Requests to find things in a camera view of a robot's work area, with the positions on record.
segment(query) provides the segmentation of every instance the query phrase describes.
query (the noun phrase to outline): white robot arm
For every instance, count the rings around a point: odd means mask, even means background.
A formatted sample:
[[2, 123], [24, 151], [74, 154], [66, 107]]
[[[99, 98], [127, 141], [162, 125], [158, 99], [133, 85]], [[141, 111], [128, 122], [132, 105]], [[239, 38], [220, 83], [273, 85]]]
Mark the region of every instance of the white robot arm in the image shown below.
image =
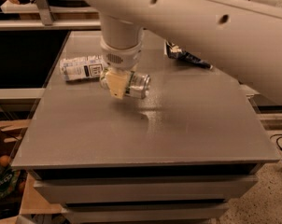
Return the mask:
[[137, 65], [144, 27], [282, 105], [281, 8], [246, 0], [86, 1], [100, 12], [104, 58], [115, 74]]

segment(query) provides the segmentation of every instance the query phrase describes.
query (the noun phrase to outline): soda can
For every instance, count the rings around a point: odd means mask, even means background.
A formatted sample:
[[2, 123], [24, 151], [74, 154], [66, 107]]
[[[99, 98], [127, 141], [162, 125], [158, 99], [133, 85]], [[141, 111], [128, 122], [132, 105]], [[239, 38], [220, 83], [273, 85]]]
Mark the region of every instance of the soda can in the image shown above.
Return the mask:
[[[106, 73], [109, 70], [105, 68], [100, 76], [101, 87], [108, 90]], [[150, 89], [150, 76], [148, 74], [129, 71], [128, 84], [125, 89], [125, 95], [133, 98], [144, 99], [148, 96]]]
[[100, 77], [106, 63], [102, 56], [85, 56], [60, 60], [60, 72], [65, 81]]

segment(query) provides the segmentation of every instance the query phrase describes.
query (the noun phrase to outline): floor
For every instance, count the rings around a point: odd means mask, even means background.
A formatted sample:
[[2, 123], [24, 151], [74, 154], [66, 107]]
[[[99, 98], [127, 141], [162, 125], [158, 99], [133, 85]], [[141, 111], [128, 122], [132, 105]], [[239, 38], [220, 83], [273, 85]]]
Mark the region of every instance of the floor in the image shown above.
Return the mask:
[[259, 182], [242, 198], [229, 201], [220, 224], [282, 224], [282, 152], [281, 161], [264, 165], [257, 177]]

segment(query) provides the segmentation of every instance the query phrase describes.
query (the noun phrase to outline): table surface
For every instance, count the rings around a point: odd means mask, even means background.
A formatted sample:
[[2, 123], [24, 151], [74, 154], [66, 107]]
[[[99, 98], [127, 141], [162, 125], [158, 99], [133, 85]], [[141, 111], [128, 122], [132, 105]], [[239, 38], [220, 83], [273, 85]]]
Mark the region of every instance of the table surface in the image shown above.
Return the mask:
[[[61, 58], [100, 54], [100, 32], [72, 32]], [[68, 84], [56, 66], [12, 165], [22, 169], [278, 161], [238, 82], [179, 63], [145, 32], [149, 97], [117, 100], [98, 81]]]

